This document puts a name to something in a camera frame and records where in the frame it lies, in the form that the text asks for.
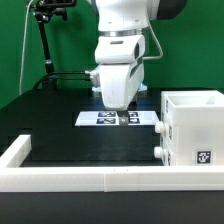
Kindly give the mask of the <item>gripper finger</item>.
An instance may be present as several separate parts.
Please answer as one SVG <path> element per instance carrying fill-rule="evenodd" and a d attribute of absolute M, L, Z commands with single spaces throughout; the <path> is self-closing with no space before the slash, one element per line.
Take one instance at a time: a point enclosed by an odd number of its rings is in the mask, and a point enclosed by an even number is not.
<path fill-rule="evenodd" d="M 121 111 L 119 119 L 121 124 L 128 124 L 130 119 L 129 112 L 127 110 Z"/>

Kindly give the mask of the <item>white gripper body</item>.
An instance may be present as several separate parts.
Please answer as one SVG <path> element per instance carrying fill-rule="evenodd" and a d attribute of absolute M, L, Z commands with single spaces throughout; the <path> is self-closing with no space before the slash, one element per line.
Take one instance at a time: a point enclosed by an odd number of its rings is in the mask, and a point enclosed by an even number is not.
<path fill-rule="evenodd" d="M 144 52 L 142 34 L 99 37 L 95 50 L 98 67 L 91 77 L 94 85 L 101 88 L 107 110 L 124 111 L 128 108 L 144 79 Z"/>

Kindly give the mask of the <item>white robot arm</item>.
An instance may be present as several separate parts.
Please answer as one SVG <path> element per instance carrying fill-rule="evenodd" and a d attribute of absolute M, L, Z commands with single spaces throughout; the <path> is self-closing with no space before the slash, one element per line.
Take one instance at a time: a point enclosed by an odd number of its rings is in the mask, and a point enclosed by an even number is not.
<path fill-rule="evenodd" d="M 99 16 L 94 85 L 106 109 L 129 123 L 128 107 L 144 80 L 146 43 L 142 30 L 152 20 L 171 20 L 188 0 L 87 0 Z"/>

